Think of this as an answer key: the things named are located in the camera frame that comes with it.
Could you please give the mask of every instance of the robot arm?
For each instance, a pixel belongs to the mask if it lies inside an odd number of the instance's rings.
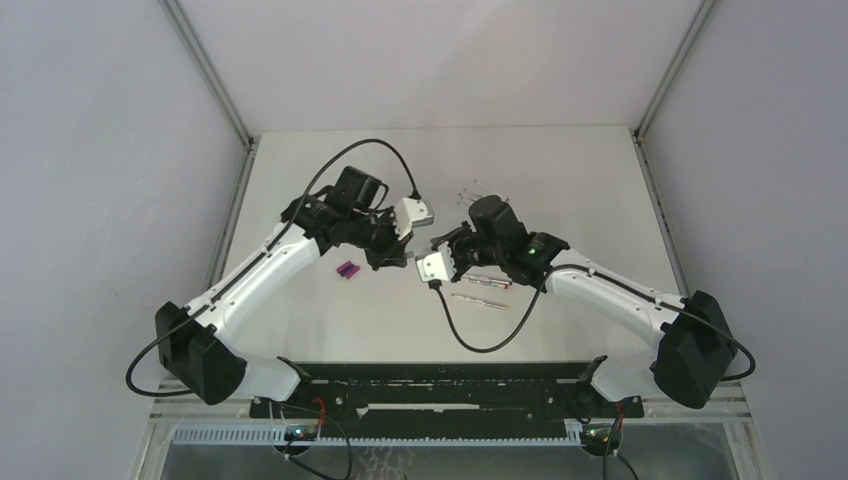
[[[515,283],[583,303],[647,344],[643,353],[592,363],[583,380],[607,400],[662,392],[691,408],[706,404],[738,345],[714,298],[658,292],[603,268],[563,240],[527,232],[495,195],[475,202],[469,216],[474,230],[463,223],[416,259],[422,281],[456,282],[471,267],[496,265]]]
[[[295,367],[234,345],[277,289],[333,246],[362,248],[374,270],[406,266],[413,228],[432,223],[433,215],[414,198],[382,212],[369,210],[381,185],[345,168],[335,186],[293,201],[259,248],[220,282],[183,308],[165,304],[156,313],[157,334],[185,325],[159,344],[162,365],[210,405],[233,393],[286,400],[300,382]]]

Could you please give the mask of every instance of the red wire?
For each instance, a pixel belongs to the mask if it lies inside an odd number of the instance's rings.
[[[621,415],[621,420],[618,422],[618,431],[620,432],[622,429],[624,429],[624,402],[616,403],[615,408],[618,410],[618,413]]]
[[[327,406],[324,405],[324,400],[321,400],[321,397],[313,398],[312,403],[317,403],[318,405],[320,405],[321,413],[323,413],[324,415],[327,414]],[[324,426],[324,419],[325,417],[323,415],[318,419],[318,430],[321,430],[321,427]]]

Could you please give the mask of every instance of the marker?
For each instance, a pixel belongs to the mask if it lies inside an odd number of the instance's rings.
[[[509,310],[509,305],[501,305],[500,303],[487,302],[486,300],[481,300],[479,298],[469,297],[467,295],[460,295],[458,293],[451,293],[451,297],[458,298],[460,300],[465,300],[466,302],[476,303],[477,305],[482,305],[484,307],[495,308],[498,310]]]
[[[359,271],[359,265],[355,265],[353,268],[345,271],[345,278],[350,280],[350,277],[356,275],[356,272]]]
[[[344,276],[345,270],[347,270],[351,266],[353,266],[353,264],[351,262],[345,262],[345,263],[341,264],[339,266],[339,268],[336,269],[336,273],[338,273],[341,276]]]
[[[509,280],[500,280],[497,278],[484,277],[482,275],[471,275],[467,273],[462,276],[462,279],[468,283],[483,285],[485,287],[500,288],[502,290],[506,290],[510,285],[512,285],[512,282]]]

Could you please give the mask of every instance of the pen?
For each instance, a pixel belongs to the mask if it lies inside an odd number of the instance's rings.
[[[477,285],[483,285],[486,287],[494,287],[506,290],[512,285],[512,282],[509,280],[500,280],[497,278],[484,277],[482,275],[471,275],[466,273],[462,276],[462,279],[468,283],[474,283]]]
[[[499,303],[487,302],[486,300],[481,300],[479,298],[469,297],[467,295],[460,295],[458,293],[451,293],[451,297],[458,298],[460,300],[465,300],[466,302],[476,303],[477,305],[482,305],[484,307],[495,308],[498,310],[509,310],[509,305],[501,305]]]

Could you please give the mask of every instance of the black cable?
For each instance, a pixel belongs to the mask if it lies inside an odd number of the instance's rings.
[[[312,177],[312,180],[309,181],[309,185],[307,185],[306,189],[303,191],[303,195],[301,195],[300,197],[300,202],[297,203],[297,207],[295,207],[294,212],[292,213],[291,218],[289,218],[288,223],[286,223],[286,226],[284,226],[280,233],[278,233],[277,236],[274,237],[274,239],[271,241],[271,244],[268,246],[268,249],[274,248],[277,242],[279,242],[280,239],[283,238],[283,235],[285,235],[289,231],[292,224],[294,224],[294,219],[297,218],[297,214],[300,213],[300,209],[303,208],[303,204],[306,202],[306,196],[309,195],[309,191],[312,190],[312,187],[315,186],[315,183],[318,182],[318,179],[321,178],[321,175],[323,175],[324,172],[327,171],[327,169],[333,166],[333,164],[336,163],[338,159],[345,156],[349,151],[353,150],[356,147],[369,143],[380,144],[388,148],[392,151],[392,153],[395,154],[397,159],[400,161],[400,164],[403,166],[404,171],[406,171],[406,176],[409,177],[410,185],[412,185],[412,194],[410,195],[410,198],[414,198],[416,200],[421,199],[421,194],[418,193],[418,186],[415,185],[415,179],[412,177],[412,172],[409,171],[409,166],[406,164],[406,160],[403,159],[403,155],[401,155],[395,147],[393,147],[385,140],[380,140],[379,138],[366,138],[364,140],[359,140],[358,142],[351,143],[347,147],[343,148],[339,153],[335,154],[333,158],[327,160],[327,163],[325,163],[324,166],[322,166],[321,169],[318,170],[318,173],[316,173],[315,176]]]
[[[624,458],[624,455],[617,453],[615,456],[618,457],[619,460],[621,460],[621,463],[623,463],[628,470],[630,470],[630,473],[633,474],[633,480],[639,480],[639,475],[636,473],[636,469],[633,468],[633,465],[630,465],[630,462],[628,462],[627,459]]]
[[[389,194],[389,186],[385,183],[380,183],[380,186],[383,187],[383,197],[380,198],[380,201],[377,203],[377,206],[371,209],[372,213],[378,213],[380,211],[380,207],[383,206],[383,202],[386,201],[386,196]]]
[[[444,297],[444,295],[442,295],[442,292],[439,288],[441,286],[441,284],[438,283],[438,282],[433,282],[433,283],[431,283],[430,288],[432,288],[433,290],[436,291],[437,294],[439,294],[439,299],[442,301],[442,307],[445,310],[445,316],[447,316],[447,318],[448,318],[448,326],[450,326],[451,332],[453,333],[454,338],[456,338],[456,340],[459,342],[459,344],[462,345],[463,347],[465,347],[467,350],[472,351],[474,353],[491,353],[491,352],[500,350],[501,348],[505,347],[507,344],[509,344],[509,342],[511,342],[518,335],[518,332],[520,332],[521,329],[524,328],[524,324],[527,322],[527,319],[530,318],[530,314],[533,312],[533,308],[536,306],[536,301],[539,299],[539,295],[542,293],[542,287],[545,285],[545,283],[548,282],[548,279],[550,278],[550,276],[554,272],[557,272],[559,270],[566,270],[566,269],[578,270],[578,271],[581,271],[581,272],[584,272],[584,273],[589,273],[589,271],[590,271],[589,268],[587,268],[583,265],[575,265],[575,264],[563,264],[563,265],[557,265],[556,267],[553,267],[550,271],[548,271],[548,273],[545,274],[545,277],[542,279],[542,282],[539,284],[539,288],[537,288],[536,293],[533,294],[533,299],[530,300],[530,305],[528,305],[527,311],[524,312],[524,316],[521,317],[521,321],[518,322],[518,326],[515,327],[515,330],[513,330],[513,332],[511,334],[509,334],[509,336],[504,341],[502,341],[501,343],[499,343],[499,344],[497,344],[493,347],[489,347],[489,348],[477,348],[477,347],[474,347],[472,345],[469,345],[465,340],[462,339],[462,337],[459,335],[459,332],[457,332],[457,330],[456,330],[456,326],[453,323],[453,318],[451,318],[450,310],[448,310],[448,304],[445,301],[445,297]],[[640,291],[636,290],[635,288],[631,287],[630,285],[627,285],[627,284],[619,281],[616,278],[610,277],[609,275],[605,275],[602,272],[596,271],[596,272],[593,273],[593,276],[596,276],[596,277],[598,277],[602,280],[605,280],[607,282],[612,283],[613,285],[616,285],[620,288],[623,288],[624,290],[626,290],[626,291],[632,293],[633,295],[645,300],[646,302],[654,303],[658,307],[667,308],[667,309],[672,310],[674,312],[677,312],[679,314],[686,315],[687,317],[691,318],[692,320],[695,320],[699,324],[709,328],[710,330],[715,332],[720,337],[726,339],[734,347],[736,347],[738,350],[740,350],[742,352],[742,354],[745,355],[745,357],[748,358],[748,362],[749,362],[748,369],[745,370],[744,372],[736,374],[736,375],[728,375],[726,377],[722,377],[721,378],[722,382],[729,382],[729,381],[732,381],[732,380],[739,380],[739,379],[742,379],[742,378],[745,378],[745,377],[749,377],[749,376],[751,376],[751,374],[754,373],[754,370],[757,368],[757,361],[756,361],[756,359],[754,359],[754,355],[750,352],[750,350],[745,348],[744,345],[742,345],[738,340],[733,338],[730,334],[723,332],[722,330],[717,328],[715,325],[704,320],[703,318],[700,318],[697,315],[693,315],[693,314],[683,310],[682,308],[677,308],[674,305],[669,305],[668,303],[665,303],[665,302],[657,303],[656,302],[657,299],[655,297],[652,297],[652,296],[650,296],[646,293],[640,292]]]
[[[513,330],[512,333],[510,333],[509,336],[504,339],[504,341],[489,348],[477,348],[472,345],[469,345],[465,340],[462,339],[462,337],[459,335],[459,332],[456,331],[456,326],[453,324],[453,318],[451,318],[450,310],[448,309],[448,303],[445,301],[445,296],[442,294],[442,291],[440,289],[441,283],[433,282],[430,284],[430,288],[436,291],[436,293],[439,295],[439,300],[442,301],[442,307],[445,309],[445,316],[448,317],[448,326],[450,326],[451,332],[453,332],[453,336],[454,338],[456,338],[456,341],[459,342],[460,345],[465,347],[466,350],[472,351],[474,353],[492,353],[507,346],[509,342],[511,342],[518,335],[518,332],[520,332],[521,329],[524,328],[524,324],[527,323],[527,319],[530,318],[530,314],[533,312],[533,307],[536,306],[536,301],[539,300],[539,295],[542,294],[542,287],[545,285],[545,282],[548,281],[548,278],[550,278],[550,276],[556,271],[565,270],[566,268],[572,268],[574,266],[575,265],[568,264],[557,265],[556,267],[552,268],[547,274],[545,274],[545,278],[542,279],[542,282],[539,284],[539,288],[537,288],[536,293],[533,294],[533,299],[530,300],[530,305],[527,306],[527,311],[524,312],[524,316],[521,317],[521,321],[518,322],[518,326],[515,327],[515,330]]]
[[[389,150],[392,151],[392,153],[395,154],[395,156],[398,158],[401,165],[403,166],[403,169],[406,172],[407,177],[409,177],[410,185],[412,185],[412,194],[410,195],[410,197],[414,198],[414,199],[420,199],[421,198],[421,194],[418,193],[418,187],[415,185],[415,179],[412,177],[412,172],[409,171],[409,166],[406,164],[406,160],[403,159],[403,156],[400,154],[400,152],[397,151],[397,149],[395,147],[393,147],[391,144],[389,144],[385,140],[381,140],[379,138],[366,138],[364,140],[359,140],[358,142],[354,142],[354,143],[348,145],[347,147],[343,148],[339,153],[334,155],[333,158],[328,160],[327,163],[325,163],[324,166],[322,166],[321,169],[318,170],[318,173],[316,173],[315,176],[312,177],[312,180],[309,181],[309,185],[306,186],[306,190],[303,191],[303,195],[301,195],[301,197],[300,197],[300,202],[298,202],[297,207],[294,210],[294,213],[292,213],[292,215],[291,215],[291,218],[289,218],[288,222],[283,227],[283,229],[280,231],[280,233],[277,234],[274,237],[274,239],[271,241],[270,245],[268,245],[268,247],[267,247],[268,250],[274,248],[274,246],[277,245],[277,242],[279,242],[280,239],[282,239],[283,236],[286,233],[288,233],[289,229],[291,229],[291,226],[294,224],[295,218],[297,218],[297,214],[300,213],[300,209],[303,208],[303,204],[306,202],[306,196],[309,195],[309,191],[312,190],[312,187],[315,186],[315,183],[318,182],[318,179],[321,178],[321,175],[323,175],[324,172],[326,172],[328,168],[330,168],[334,163],[336,163],[336,161],[338,159],[345,156],[345,154],[347,154],[349,151],[353,150],[356,147],[359,147],[361,145],[366,145],[366,144],[369,144],[369,143],[377,143],[377,144],[383,145],[384,147],[388,148]],[[388,193],[389,193],[389,186],[385,185],[385,187],[386,187],[386,191],[383,194],[383,199],[380,200],[381,204],[382,204],[383,200],[385,200],[386,195],[388,195]],[[230,288],[233,287],[233,285],[238,283],[239,280],[241,280],[244,277],[244,275],[246,275],[250,270],[252,270],[253,267],[255,267],[263,258],[265,258],[264,253],[260,253],[259,255],[257,255],[256,258],[254,258],[247,265],[247,267],[245,267],[242,271],[240,271],[237,275],[235,275],[235,277],[233,277],[232,280],[230,280],[226,285],[224,285],[224,287],[221,290],[219,290],[218,293],[216,293],[212,297],[212,299],[211,299],[212,303],[214,304],[215,302],[220,300],[221,297]],[[187,395],[189,393],[192,393],[191,390],[179,390],[179,391],[174,391],[174,392],[150,392],[150,391],[147,391],[147,390],[142,390],[142,389],[136,387],[136,385],[133,383],[132,373],[135,370],[138,363],[141,361],[141,359],[144,358],[144,356],[147,355],[148,352],[153,350],[157,345],[162,343],[166,338],[170,337],[174,332],[176,332],[180,328],[188,325],[198,315],[205,312],[207,308],[208,308],[208,306],[201,307],[197,312],[195,312],[193,315],[189,316],[185,321],[180,322],[179,325],[172,328],[171,330],[169,330],[168,332],[163,334],[161,337],[157,338],[156,340],[154,340],[153,342],[148,344],[146,347],[144,347],[144,349],[141,350],[141,352],[139,352],[138,355],[136,355],[136,357],[133,359],[132,363],[130,363],[130,366],[127,369],[127,373],[126,373],[126,376],[125,376],[125,381],[127,383],[127,387],[129,387],[129,389],[133,393],[136,393],[136,394],[144,396],[144,397],[153,397],[153,398],[176,397],[176,396],[179,396],[179,395]]]
[[[615,417],[615,421],[612,422],[612,428],[610,428],[610,434],[609,434],[609,437],[607,437],[607,446],[604,447],[604,459],[602,461],[602,468],[604,470],[604,480],[607,480],[607,478],[608,478],[607,477],[607,458],[609,457],[609,454],[610,454],[610,445],[612,445],[612,437],[613,437],[613,435],[615,435],[615,432],[618,431],[618,427],[619,427],[619,425],[621,425],[621,421],[624,420],[624,408],[627,406],[627,404],[631,403],[634,398],[636,398],[636,397],[627,397],[627,398],[623,399],[621,402],[619,402],[619,404],[621,405],[621,410],[619,410],[618,416]]]
[[[280,230],[280,233],[278,233],[271,240],[271,243],[268,244],[267,250],[271,250],[272,248],[274,248],[277,245],[277,243],[283,238],[283,236],[285,236],[285,234],[288,233],[288,231],[291,229],[292,225],[294,225],[294,220],[297,218],[297,214],[300,213],[300,210],[303,208],[303,205],[306,203],[306,197],[309,195],[309,191],[312,190],[312,187],[315,186],[315,184],[318,182],[318,179],[321,178],[321,175],[323,175],[324,172],[327,171],[327,169],[329,169],[340,158],[345,156],[345,154],[347,154],[349,151],[353,150],[356,147],[366,145],[366,144],[369,144],[369,143],[377,143],[377,144],[383,145],[384,147],[388,148],[389,150],[392,151],[392,153],[395,154],[397,159],[400,161],[400,164],[403,166],[404,171],[406,171],[407,177],[409,177],[410,185],[412,185],[412,194],[410,194],[410,198],[414,198],[416,200],[421,199],[421,194],[418,193],[418,187],[415,185],[415,179],[412,177],[412,172],[409,171],[409,166],[406,164],[406,160],[403,159],[403,155],[401,155],[400,152],[398,152],[395,147],[393,147],[391,144],[389,144],[385,140],[380,140],[379,138],[366,138],[364,140],[359,140],[358,142],[351,143],[347,147],[343,148],[339,153],[335,154],[333,156],[333,158],[327,160],[327,163],[325,163],[318,170],[318,173],[316,173],[315,176],[312,177],[312,180],[309,181],[309,185],[307,185],[306,189],[303,191],[303,195],[300,196],[300,201],[297,202],[297,206],[295,207],[294,212],[292,212],[291,216],[289,217],[288,222],[286,222],[285,226],[283,226],[283,229]],[[257,264],[259,264],[259,262],[262,261],[262,259],[264,259],[264,258],[265,258],[264,252],[260,252],[259,254],[257,254],[256,257],[242,271],[240,271],[238,274],[236,274],[232,278],[232,280],[230,280],[226,285],[224,285],[224,287],[221,288],[221,290],[219,290],[218,293],[216,293],[212,297],[212,303],[217,302],[221,297],[223,297],[224,294],[229,289],[231,289],[235,284],[237,284],[245,275],[247,275],[247,273],[250,270],[253,269],[253,267],[255,267]]]
[[[729,382],[729,381],[732,381],[732,380],[739,380],[739,379],[742,379],[742,378],[745,378],[745,377],[750,377],[750,376],[751,376],[751,374],[753,374],[753,373],[754,373],[754,370],[756,370],[756,369],[757,369],[757,360],[756,360],[756,359],[754,359],[754,355],[753,355],[753,354],[752,354],[752,353],[751,353],[751,352],[750,352],[747,348],[745,348],[745,346],[744,346],[744,345],[742,345],[741,343],[739,343],[739,341],[738,341],[738,340],[736,340],[735,338],[733,338],[733,337],[732,337],[732,336],[730,336],[729,334],[727,334],[727,333],[725,333],[725,332],[723,332],[723,331],[719,330],[719,329],[718,329],[718,328],[716,328],[713,324],[709,323],[708,321],[704,320],[703,318],[701,318],[701,317],[699,317],[699,316],[697,316],[697,315],[692,315],[691,313],[689,313],[689,312],[687,312],[687,311],[683,310],[682,308],[677,308],[677,307],[675,307],[674,305],[669,305],[669,304],[667,304],[667,303],[665,303],[665,302],[660,302],[660,303],[659,303],[659,306],[660,306],[660,307],[663,307],[663,308],[667,308],[667,309],[672,310],[672,311],[675,311],[675,312],[677,312],[677,313],[680,313],[680,314],[686,315],[686,316],[687,316],[687,317],[689,317],[690,319],[695,320],[695,321],[696,321],[696,322],[698,322],[699,324],[701,324],[701,325],[703,325],[703,326],[705,326],[705,327],[709,328],[710,330],[712,330],[713,332],[715,332],[718,336],[720,336],[720,337],[724,338],[725,340],[727,340],[728,342],[730,342],[730,343],[731,343],[731,345],[733,345],[734,347],[736,347],[737,349],[739,349],[739,350],[742,352],[742,354],[743,354],[743,355],[745,355],[746,357],[748,357],[748,369],[747,369],[747,370],[745,370],[745,371],[744,371],[744,372],[742,372],[742,373],[737,373],[737,374],[735,374],[735,375],[728,375],[728,376],[726,376],[726,377],[721,377],[721,381],[722,381],[722,382]]]
[[[283,447],[283,454],[287,455],[287,457],[286,457],[287,460],[292,462],[293,464],[297,465],[298,467],[306,470],[307,472],[311,473],[312,475],[315,475],[316,477],[322,478],[324,480],[349,480],[350,474],[353,472],[353,447],[350,446],[350,438],[348,438],[347,433],[345,433],[342,426],[339,425],[339,422],[333,420],[329,415],[327,415],[324,412],[319,412],[319,411],[311,410],[311,409],[308,409],[308,408],[298,407],[298,406],[292,405],[290,403],[279,402],[279,405],[280,405],[280,415],[281,416],[282,416],[282,413],[283,413],[282,407],[286,407],[286,408],[293,408],[295,410],[300,410],[300,411],[303,411],[303,412],[311,413],[313,415],[320,415],[323,418],[329,420],[333,425],[336,426],[336,428],[339,429],[340,432],[342,432],[342,437],[344,437],[345,444],[347,445],[347,473],[342,478],[335,478],[335,477],[331,477],[327,474],[321,473],[318,470],[315,470],[314,468],[310,467],[309,465],[301,462],[296,457],[293,457],[293,456],[285,453],[286,450],[291,446],[291,444],[295,442],[295,440],[296,440],[295,438],[292,438],[291,440],[289,440],[289,442],[286,444],[286,446]]]
[[[148,390],[142,390],[142,389],[138,388],[135,385],[135,383],[133,383],[132,374],[133,374],[133,371],[135,370],[135,367],[138,366],[138,363],[141,361],[142,358],[144,358],[145,355],[147,355],[148,352],[150,352],[151,350],[156,348],[156,346],[159,345],[160,343],[162,343],[166,338],[173,335],[174,332],[176,332],[177,330],[188,325],[191,321],[193,321],[195,318],[197,318],[198,315],[205,312],[207,308],[208,307],[205,306],[205,305],[203,307],[200,307],[197,310],[197,312],[195,312],[192,315],[189,315],[185,320],[178,323],[177,326],[171,328],[167,332],[163,333],[159,338],[157,338],[156,340],[153,340],[152,342],[147,344],[147,346],[144,347],[141,350],[141,352],[139,352],[138,355],[135,356],[133,361],[130,362],[130,366],[129,366],[129,368],[127,368],[127,373],[124,376],[124,381],[127,383],[127,387],[133,393],[135,393],[137,395],[141,395],[142,397],[152,397],[152,398],[178,397],[180,395],[188,395],[189,393],[192,393],[191,390],[177,390],[177,391],[173,391],[173,392],[151,392],[151,391],[148,391]]]

